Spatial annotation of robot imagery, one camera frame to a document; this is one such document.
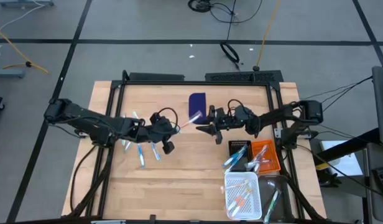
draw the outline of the electrical wire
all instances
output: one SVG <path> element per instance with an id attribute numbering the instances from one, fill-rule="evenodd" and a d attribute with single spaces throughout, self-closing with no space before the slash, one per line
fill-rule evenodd
<path id="1" fill-rule="evenodd" d="M 33 1 L 34 3 L 36 3 L 36 5 L 38 5 L 38 6 L 35 7 L 35 8 L 33 8 L 33 9 L 31 9 L 30 11 L 26 12 L 23 16 L 20 16 L 20 17 L 17 18 L 17 19 L 14 19 L 14 20 L 12 20 L 12 21 L 10 21 L 10 22 L 5 23 L 4 25 L 2 25 L 2 26 L 0 27 L 0 31 L 1 31 L 4 27 L 6 27 L 7 25 L 9 25 L 9 24 L 11 24 L 11 23 L 13 23 L 13 22 L 16 22 L 16 21 L 18 21 L 19 19 L 23 19 L 26 15 L 30 14 L 31 12 L 33 12 L 33 11 L 35 11 L 35 10 L 37 10 L 37 9 L 40 9 L 40 8 L 42 8 L 42 7 L 45 6 L 44 4 L 39 4 L 39 3 L 37 3 L 35 0 L 31 0 L 31 1 Z"/>
<path id="2" fill-rule="evenodd" d="M 255 117 L 258 119 L 258 124 L 257 124 L 256 126 L 254 126 L 254 128 L 255 128 L 255 136 L 257 137 L 258 134 L 259 134 L 259 132 L 261 131 L 261 119 L 260 119 L 258 116 L 256 116 L 252 111 L 247 111 L 247 109 L 246 109 L 246 107 L 243 105 L 243 103 L 241 103 L 239 100 L 236 100 L 236 99 L 231 99 L 231 100 L 228 101 L 228 116 L 233 116 L 233 115 L 231 114 L 231 110 L 232 110 L 232 108 L 234 108 L 234 107 L 233 107 L 233 106 L 230 107 L 230 103 L 231 103 L 232 101 L 236 101 L 236 102 L 238 102 L 238 103 L 241 105 L 242 110 L 243 110 L 248 116 L 255 116 Z"/>
<path id="3" fill-rule="evenodd" d="M 24 58 L 24 60 L 26 60 L 26 62 L 25 62 L 26 67 L 35 67 L 35 68 L 38 68 L 39 70 L 45 72 L 46 74 L 49 74 L 49 72 L 46 69 L 44 69 L 43 67 L 35 64 L 30 59 L 28 59 L 4 34 L 2 34 L 1 31 L 0 31 L 0 35 L 1 35 L 1 37 L 3 37 L 6 40 L 6 42 L 8 42 L 16 50 L 17 53 L 19 53 L 20 56 L 22 56 Z M 8 65 L 8 66 L 5 66 L 3 69 L 15 67 L 18 65 L 21 65 L 21 64 L 17 63 L 14 65 Z"/>
<path id="4" fill-rule="evenodd" d="M 211 13 L 211 15 L 212 15 L 217 21 L 224 22 L 224 23 L 230 23 L 230 24 L 240 24 L 240 23 L 243 23 L 243 22 L 250 21 L 252 18 L 254 18 L 254 17 L 256 16 L 256 14 L 258 13 L 259 9 L 261 8 L 262 1 L 263 1 L 263 0 L 261 0 L 261 2 L 259 3 L 259 6 L 258 6 L 258 8 L 256 9 L 255 13 L 254 13 L 250 18 L 245 19 L 245 20 L 243 20 L 243 21 L 232 22 L 232 20 L 230 20 L 230 21 L 223 21 L 223 20 L 221 20 L 221 19 L 218 19 L 218 18 L 212 13 L 212 8 L 210 9 L 210 13 Z M 219 4 L 219 5 L 222 5 L 222 6 L 226 7 L 226 8 L 229 10 L 229 13 L 232 14 L 234 17 L 236 17 L 236 16 L 234 15 L 234 11 L 231 11 L 230 8 L 229 8 L 228 6 L 226 6 L 225 4 L 222 4 L 222 3 L 213 3 L 212 5 L 214 6 L 214 5 L 216 5 L 216 4 Z"/>
<path id="5" fill-rule="evenodd" d="M 326 128 L 326 129 L 329 129 L 329 130 L 331 130 L 331 131 L 335 131 L 335 132 L 337 132 L 337 133 L 341 133 L 341 134 L 343 134 L 343 135 L 345 135 L 345 136 L 348 136 L 349 138 L 355 138 L 355 139 L 364 141 L 364 142 L 366 142 L 366 143 L 374 143 L 374 142 L 370 142 L 370 141 L 367 141 L 367 140 L 365 140 L 365 139 L 362 139 L 362 138 L 359 138 L 359 137 L 356 137 L 356 136 L 353 136 L 353 135 L 344 133 L 344 132 L 342 132 L 342 131 L 338 131 L 338 130 L 336 130 L 336 129 L 329 128 L 329 127 L 324 126 L 324 125 L 322 125 L 322 124 L 319 124 L 319 126 L 321 126 L 321 127 L 323 127 L 323 128 Z"/>
<path id="6" fill-rule="evenodd" d="M 335 133 L 335 132 L 333 132 L 333 131 L 322 131 L 322 132 L 319 132 L 319 133 L 317 133 L 317 136 L 319 135 L 319 134 L 325 134 L 325 133 L 332 133 L 332 134 L 335 134 L 335 135 L 337 135 L 337 136 L 341 136 L 341 137 L 344 137 L 344 138 L 353 138 L 353 137 L 350 137 L 350 136 L 344 136 L 344 135 L 342 135 L 342 134 L 338 134 L 338 133 Z"/>
<path id="7" fill-rule="evenodd" d="M 350 90 L 352 90 L 355 86 L 358 86 L 360 84 L 362 84 L 363 82 L 369 80 L 369 79 L 372 79 L 372 76 L 371 77 L 368 77 L 368 78 L 365 78 L 363 80 L 361 80 L 360 82 L 354 84 L 353 86 L 349 87 L 346 91 L 344 91 L 339 97 L 337 97 L 337 99 L 335 99 L 332 103 L 330 103 L 330 105 L 328 105 L 324 110 L 326 111 L 331 105 L 333 105 L 337 100 L 339 100 L 343 95 L 347 94 L 347 92 L 349 92 Z"/>
<path id="8" fill-rule="evenodd" d="M 344 93 L 344 92 L 346 92 L 346 91 L 349 91 L 349 90 L 350 90 L 350 87 L 349 87 L 349 88 L 346 88 L 346 89 L 344 89 L 344 90 L 342 90 L 342 91 L 340 91 L 339 93 L 336 93 L 336 94 L 334 94 L 334 95 L 332 95 L 332 96 L 326 98 L 325 100 L 323 100 L 323 101 L 321 102 L 321 104 L 323 104 L 323 103 L 326 102 L 327 100 L 330 100 L 330 99 L 332 99 L 332 98 L 334 98 L 334 97 L 336 97 L 336 96 L 338 96 L 338 95 L 340 95 L 340 94 L 342 94 L 342 93 Z"/>
<path id="9" fill-rule="evenodd" d="M 101 118 L 97 118 L 97 117 L 94 117 L 94 116 L 79 116 L 79 117 L 67 119 L 67 120 L 64 120 L 64 121 L 57 121 L 56 123 L 57 124 L 65 124 L 65 123 L 68 123 L 70 121 L 76 121 L 78 119 L 96 119 L 96 120 L 102 122 L 106 126 L 106 128 L 111 129 L 113 134 L 117 132 L 116 128 L 114 128 L 111 124 L 107 123 L 105 120 L 102 120 Z"/>
<path id="10" fill-rule="evenodd" d="M 195 12 L 208 12 L 211 9 L 210 0 L 189 0 L 188 7 Z"/>
<path id="11" fill-rule="evenodd" d="M 233 21 L 234 7 L 236 7 L 236 1 L 237 1 L 237 0 L 234 0 L 234 2 L 233 2 L 233 8 L 231 9 L 231 14 L 232 14 L 232 16 L 230 17 L 230 23 L 229 23 L 229 29 L 228 29 L 228 36 L 227 36 L 227 38 L 226 38 L 225 43 L 227 43 L 228 40 L 229 40 L 230 28 L 231 28 L 231 24 L 232 24 L 232 21 Z"/>
<path id="12" fill-rule="evenodd" d="M 342 89 L 342 88 L 347 88 L 347 87 L 349 87 L 349 86 L 351 86 L 351 85 L 354 85 L 354 84 L 356 84 L 356 83 L 348 84 L 348 85 L 346 85 L 346 86 L 341 86 L 341 87 L 339 87 L 339 88 L 337 88 L 337 89 L 335 89 L 335 90 L 330 90 L 330 91 L 326 91 L 326 92 L 323 92 L 323 93 L 315 94 L 315 95 L 312 95 L 312 96 L 309 96 L 309 97 L 306 97 L 306 98 L 301 98 L 301 100 L 307 100 L 307 99 L 310 99 L 310 98 L 315 97 L 315 96 L 321 96 L 321 95 L 324 95 L 324 94 L 326 94 L 326 93 L 332 93 L 332 92 L 337 91 L 337 90 L 340 90 L 340 89 Z"/>
<path id="13" fill-rule="evenodd" d="M 297 144 L 297 146 L 298 146 L 298 147 L 302 147 L 302 148 L 308 150 L 312 155 L 314 155 L 314 156 L 315 156 L 317 159 L 319 159 L 321 162 L 324 162 L 325 164 L 329 165 L 331 168 L 333 168 L 334 170 L 338 171 L 340 174 L 344 175 L 345 177 L 351 179 L 352 181 L 354 181 L 355 183 L 359 184 L 360 186 L 364 187 L 365 189 L 370 190 L 371 192 L 374 192 L 374 193 L 376 193 L 376 194 L 378 194 L 378 195 L 380 195 L 380 196 L 383 196 L 383 194 L 380 193 L 379 191 L 374 190 L 374 189 L 372 189 L 372 188 L 370 188 L 370 187 L 368 187 L 368 186 L 366 186 L 366 185 L 360 183 L 359 181 L 355 180 L 354 178 L 352 178 L 352 177 L 346 175 L 345 173 L 343 173 L 342 171 L 340 171 L 339 169 L 337 169 L 335 166 L 332 166 L 329 162 L 326 162 L 324 159 L 322 159 L 320 156 L 318 156 L 315 152 L 313 152 L 313 151 L 310 150 L 309 148 L 307 148 L 307 147 L 305 147 L 305 146 L 301 146 L 301 145 L 299 145 L 299 144 Z"/>
<path id="14" fill-rule="evenodd" d="M 96 148 L 96 146 L 93 146 L 92 149 L 90 149 L 85 156 L 80 160 L 78 165 L 75 167 L 74 174 L 73 174 L 73 180 L 72 180 L 72 186 L 70 189 L 70 210 L 73 212 L 74 207 L 73 207 L 73 197 L 74 197 L 74 184 L 75 184 L 75 177 L 77 175 L 78 169 L 80 168 L 82 162 L 93 152 L 93 150 Z"/>
<path id="15" fill-rule="evenodd" d="M 286 155 L 285 157 L 283 158 L 283 162 L 285 161 L 285 159 L 288 157 L 288 151 L 286 151 Z"/>
<path id="16" fill-rule="evenodd" d="M 78 135 L 73 134 L 73 133 L 67 131 L 66 129 L 64 129 L 64 128 L 60 127 L 60 126 L 57 126 L 57 125 L 54 125 L 54 124 L 49 124 L 49 126 L 51 126 L 51 127 L 55 127 L 55 128 L 58 128 L 58 129 L 61 129 L 62 131 L 66 132 L 67 134 L 69 134 L 69 135 L 71 135 L 71 136 L 73 136 L 73 137 L 75 137 L 75 138 L 79 138 L 79 139 L 81 138 L 81 137 L 79 137 Z"/>
<path id="17" fill-rule="evenodd" d="M 158 112 L 158 114 L 160 114 L 161 112 L 163 112 L 165 110 L 170 110 L 170 111 L 172 111 L 174 113 L 174 115 L 175 115 L 175 126 L 171 129 L 171 131 L 167 131 L 167 132 L 164 132 L 164 133 L 160 132 L 160 131 L 154 131 L 153 129 L 151 129 L 151 131 L 154 132 L 154 133 L 157 133 L 157 134 L 170 134 L 172 131 L 176 131 L 178 133 L 177 127 L 179 127 L 179 125 L 178 125 L 178 114 L 177 114 L 177 112 L 173 108 L 166 107 L 166 108 L 162 108 Z"/>
<path id="18" fill-rule="evenodd" d="M 229 14 L 229 15 L 232 15 L 232 16 L 234 17 L 234 19 L 237 19 L 238 22 L 240 21 L 240 19 L 239 19 L 234 13 L 231 12 L 231 9 L 229 9 L 228 6 L 226 6 L 226 8 L 228 9 L 228 11 L 225 10 L 225 9 L 223 9 L 223 8 L 221 8 L 221 7 L 215 6 L 215 5 L 213 5 L 212 8 L 220 9 L 220 10 L 224 11 L 225 13 L 227 13 L 227 14 Z M 239 25 L 238 22 L 232 22 L 232 24 L 235 25 L 235 26 L 238 26 L 238 25 Z"/>
<path id="19" fill-rule="evenodd" d="M 258 61 L 256 62 L 256 67 L 258 67 L 258 68 L 259 68 L 259 62 L 261 61 L 262 54 L 264 52 L 265 40 L 266 40 L 267 34 L 269 33 L 269 29 L 270 29 L 270 27 L 272 25 L 274 17 L 276 16 L 276 13 L 277 13 L 277 10 L 279 8 L 279 5 L 280 5 L 280 0 L 277 0 L 276 7 L 273 10 L 272 17 L 270 18 L 270 21 L 269 21 L 269 23 L 267 25 L 267 28 L 266 28 L 266 31 L 265 31 L 264 38 L 262 40 L 261 50 L 259 51 L 259 58 L 258 58 Z"/>

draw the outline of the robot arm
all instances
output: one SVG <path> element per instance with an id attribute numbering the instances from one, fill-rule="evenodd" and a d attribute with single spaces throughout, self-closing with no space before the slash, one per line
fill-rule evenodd
<path id="1" fill-rule="evenodd" d="M 294 121 L 289 128 L 284 128 L 276 134 L 280 145 L 290 149 L 296 148 L 297 137 L 300 134 L 306 134 L 306 129 L 311 125 L 317 125 L 323 122 L 323 110 L 321 103 L 315 100 L 301 100 L 283 105 L 281 108 L 256 116 L 250 109 L 246 108 L 241 102 L 235 107 L 232 114 L 229 107 L 228 113 L 225 114 L 223 108 L 215 109 L 210 106 L 208 116 L 205 123 L 206 126 L 198 126 L 196 129 L 216 136 L 216 143 L 221 144 L 221 130 L 245 127 L 248 134 L 253 134 L 255 138 L 259 131 L 264 127 L 281 122 L 282 120 Z M 299 111 L 300 116 L 295 116 L 293 112 Z"/>
<path id="2" fill-rule="evenodd" d="M 99 147 L 110 147 L 118 139 L 132 142 L 162 141 L 164 152 L 169 154 L 174 149 L 170 137 L 177 134 L 176 127 L 159 113 L 153 113 L 150 117 L 151 125 L 145 126 L 144 119 L 135 118 L 112 118 L 103 114 L 84 109 L 68 99 L 50 100 L 44 114 L 48 124 L 69 124 L 86 134 L 92 140 L 92 144 Z"/>

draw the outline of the orange plastic basket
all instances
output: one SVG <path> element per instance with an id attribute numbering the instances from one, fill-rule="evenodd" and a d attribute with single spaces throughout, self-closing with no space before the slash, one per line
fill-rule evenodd
<path id="1" fill-rule="evenodd" d="M 273 172 L 280 170 L 279 158 L 277 158 L 276 149 L 273 140 L 263 140 L 252 142 L 252 155 L 255 157 L 262 148 L 267 145 L 268 149 L 263 155 L 263 159 L 269 159 L 270 162 L 261 163 L 259 173 Z"/>

